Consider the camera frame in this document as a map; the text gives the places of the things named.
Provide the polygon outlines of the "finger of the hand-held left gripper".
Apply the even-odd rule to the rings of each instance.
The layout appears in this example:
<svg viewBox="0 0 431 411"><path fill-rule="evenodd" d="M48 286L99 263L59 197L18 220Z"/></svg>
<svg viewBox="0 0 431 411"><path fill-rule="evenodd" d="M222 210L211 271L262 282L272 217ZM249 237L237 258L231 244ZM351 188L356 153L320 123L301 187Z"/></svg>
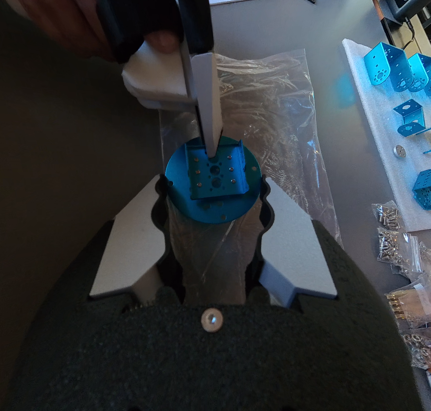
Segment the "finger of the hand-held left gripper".
<svg viewBox="0 0 431 411"><path fill-rule="evenodd" d="M195 55L195 88L207 156L213 158L223 130L220 83L214 53Z"/></svg>

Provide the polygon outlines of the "small blue angled bracket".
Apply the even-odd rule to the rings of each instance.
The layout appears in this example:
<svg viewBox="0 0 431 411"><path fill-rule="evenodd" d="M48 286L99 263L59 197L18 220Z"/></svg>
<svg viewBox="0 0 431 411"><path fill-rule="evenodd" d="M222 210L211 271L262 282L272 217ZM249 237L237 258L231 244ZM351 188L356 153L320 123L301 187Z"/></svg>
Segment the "small blue angled bracket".
<svg viewBox="0 0 431 411"><path fill-rule="evenodd" d="M410 99L393 108L402 117L402 124L397 132L403 137L409 137L425 131L423 107L417 101Z"/></svg>

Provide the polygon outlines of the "bag of small metal nuts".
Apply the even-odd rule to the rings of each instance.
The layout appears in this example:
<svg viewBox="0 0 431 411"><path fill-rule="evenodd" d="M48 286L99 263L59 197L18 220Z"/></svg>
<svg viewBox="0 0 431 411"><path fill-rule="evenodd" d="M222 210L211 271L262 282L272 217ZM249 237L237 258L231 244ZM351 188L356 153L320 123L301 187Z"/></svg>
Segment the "bag of small metal nuts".
<svg viewBox="0 0 431 411"><path fill-rule="evenodd" d="M401 332L413 367L431 370L431 328L408 329Z"/></svg>

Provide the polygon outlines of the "bag of brass standoffs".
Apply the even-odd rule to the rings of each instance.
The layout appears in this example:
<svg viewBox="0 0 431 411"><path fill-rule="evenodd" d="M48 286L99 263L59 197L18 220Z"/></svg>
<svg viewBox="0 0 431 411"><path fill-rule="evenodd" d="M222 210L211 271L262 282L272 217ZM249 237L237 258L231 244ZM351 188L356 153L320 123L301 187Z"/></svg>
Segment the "bag of brass standoffs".
<svg viewBox="0 0 431 411"><path fill-rule="evenodd" d="M385 295L398 328L403 330L430 328L431 287L420 280Z"/></svg>

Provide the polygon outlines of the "person's left hand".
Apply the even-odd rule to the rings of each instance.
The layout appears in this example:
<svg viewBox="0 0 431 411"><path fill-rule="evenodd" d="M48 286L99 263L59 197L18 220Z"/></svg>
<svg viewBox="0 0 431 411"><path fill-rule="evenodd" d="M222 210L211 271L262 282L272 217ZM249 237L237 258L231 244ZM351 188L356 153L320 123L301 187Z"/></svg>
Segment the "person's left hand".
<svg viewBox="0 0 431 411"><path fill-rule="evenodd" d="M16 0L46 36L63 48L83 57L117 61L97 15L99 0ZM184 39L175 0L141 0L147 26L141 42L169 54Z"/></svg>

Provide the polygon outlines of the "blue round metal plate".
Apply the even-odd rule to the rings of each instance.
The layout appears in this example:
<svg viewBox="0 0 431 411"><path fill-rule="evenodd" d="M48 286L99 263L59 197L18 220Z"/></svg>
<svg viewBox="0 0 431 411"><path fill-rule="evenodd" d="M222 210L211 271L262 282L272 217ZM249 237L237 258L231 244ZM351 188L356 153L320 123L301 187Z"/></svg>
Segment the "blue round metal plate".
<svg viewBox="0 0 431 411"><path fill-rule="evenodd" d="M203 144L200 137L189 141L193 144ZM207 224L226 223L245 215L253 207L260 194L262 174L254 154L243 144L246 159L245 174L250 186L248 192L243 195L192 200L185 158L186 143L173 153L165 170L168 195L173 205L188 218Z"/></svg>

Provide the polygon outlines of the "clear plastic bag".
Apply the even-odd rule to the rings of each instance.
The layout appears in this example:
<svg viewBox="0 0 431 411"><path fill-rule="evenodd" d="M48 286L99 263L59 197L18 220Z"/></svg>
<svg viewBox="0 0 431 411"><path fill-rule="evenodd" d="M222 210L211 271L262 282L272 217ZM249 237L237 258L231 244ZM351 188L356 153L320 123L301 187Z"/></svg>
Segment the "clear plastic bag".
<svg viewBox="0 0 431 411"><path fill-rule="evenodd" d="M255 60L217 54L223 135L242 140L261 171L342 244L316 129L304 49ZM189 306L243 304L245 270L262 230L261 201L224 224L183 215L167 199L170 237Z"/></svg>

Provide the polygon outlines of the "blue square metal bracket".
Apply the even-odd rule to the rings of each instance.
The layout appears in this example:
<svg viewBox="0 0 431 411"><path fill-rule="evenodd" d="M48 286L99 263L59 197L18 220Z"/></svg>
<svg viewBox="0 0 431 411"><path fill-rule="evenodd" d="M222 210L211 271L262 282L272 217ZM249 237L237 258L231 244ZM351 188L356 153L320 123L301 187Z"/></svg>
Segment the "blue square metal bracket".
<svg viewBox="0 0 431 411"><path fill-rule="evenodd" d="M250 189L242 141L223 137L212 158L203 144L189 141L185 158L192 200L243 195Z"/></svg>

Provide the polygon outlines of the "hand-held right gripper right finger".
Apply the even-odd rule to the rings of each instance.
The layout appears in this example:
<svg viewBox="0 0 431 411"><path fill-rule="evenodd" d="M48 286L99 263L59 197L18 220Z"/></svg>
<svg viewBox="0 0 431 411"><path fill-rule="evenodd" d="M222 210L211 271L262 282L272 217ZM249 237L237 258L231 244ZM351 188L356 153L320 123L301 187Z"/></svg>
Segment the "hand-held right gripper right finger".
<svg viewBox="0 0 431 411"><path fill-rule="evenodd" d="M271 178L263 207L270 220L261 237L259 282L277 305L290 307L297 294L335 299L337 289L310 216Z"/></svg>

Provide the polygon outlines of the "bag of silver screws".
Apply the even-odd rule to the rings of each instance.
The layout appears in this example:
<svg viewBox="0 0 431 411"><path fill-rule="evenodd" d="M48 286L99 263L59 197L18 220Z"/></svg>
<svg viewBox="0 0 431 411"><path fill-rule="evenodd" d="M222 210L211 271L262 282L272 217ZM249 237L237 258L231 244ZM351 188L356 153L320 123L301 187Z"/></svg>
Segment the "bag of silver screws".
<svg viewBox="0 0 431 411"><path fill-rule="evenodd" d="M401 211L393 200L386 203L373 203L371 209L381 227L390 231L405 230Z"/></svg>
<svg viewBox="0 0 431 411"><path fill-rule="evenodd" d="M393 274L415 281L423 274L419 241L402 230L378 227L378 261L388 263Z"/></svg>

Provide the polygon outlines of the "grey desk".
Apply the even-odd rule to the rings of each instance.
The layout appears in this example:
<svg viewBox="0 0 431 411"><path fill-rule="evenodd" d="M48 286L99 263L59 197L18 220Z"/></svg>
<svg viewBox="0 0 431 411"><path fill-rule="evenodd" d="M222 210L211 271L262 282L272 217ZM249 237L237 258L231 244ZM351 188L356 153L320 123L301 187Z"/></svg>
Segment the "grey desk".
<svg viewBox="0 0 431 411"><path fill-rule="evenodd" d="M253 0L212 16L224 56L305 49L344 249L380 294L403 286L373 254L371 203L393 196L341 45L386 40L372 0ZM48 291L161 170L158 114L120 73L63 50L1 2L1 396Z"/></svg>

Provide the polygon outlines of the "blue U-shaped metal bracket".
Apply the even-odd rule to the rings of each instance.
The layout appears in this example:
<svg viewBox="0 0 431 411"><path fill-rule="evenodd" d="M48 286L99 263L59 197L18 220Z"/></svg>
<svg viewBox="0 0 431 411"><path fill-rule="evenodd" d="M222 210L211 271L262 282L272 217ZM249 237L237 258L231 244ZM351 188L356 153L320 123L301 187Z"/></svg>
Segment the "blue U-shaped metal bracket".
<svg viewBox="0 0 431 411"><path fill-rule="evenodd" d="M423 90L427 96L431 96L431 58L421 53L416 53L408 59L413 82L408 88L411 92Z"/></svg>
<svg viewBox="0 0 431 411"><path fill-rule="evenodd" d="M403 92L413 84L411 65L404 50L398 47L380 42L364 56L364 63L374 86L389 79L394 91Z"/></svg>

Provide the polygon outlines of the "blue perforated box bracket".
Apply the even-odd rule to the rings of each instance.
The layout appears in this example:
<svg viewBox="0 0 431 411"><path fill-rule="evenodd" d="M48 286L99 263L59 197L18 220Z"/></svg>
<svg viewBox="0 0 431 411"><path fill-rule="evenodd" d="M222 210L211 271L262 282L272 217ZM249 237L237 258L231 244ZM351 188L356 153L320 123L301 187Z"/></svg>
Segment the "blue perforated box bracket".
<svg viewBox="0 0 431 411"><path fill-rule="evenodd" d="M418 174L412 191L420 207L424 210L431 210L431 169Z"/></svg>

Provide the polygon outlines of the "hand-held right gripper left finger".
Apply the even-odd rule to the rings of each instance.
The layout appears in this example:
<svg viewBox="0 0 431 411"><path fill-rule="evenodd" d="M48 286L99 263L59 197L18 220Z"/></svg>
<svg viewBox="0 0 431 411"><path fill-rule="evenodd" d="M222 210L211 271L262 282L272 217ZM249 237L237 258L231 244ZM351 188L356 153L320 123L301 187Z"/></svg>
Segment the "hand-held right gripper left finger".
<svg viewBox="0 0 431 411"><path fill-rule="evenodd" d="M89 297L129 293L150 304L163 286L159 266L169 252L167 182L156 175L115 217Z"/></svg>

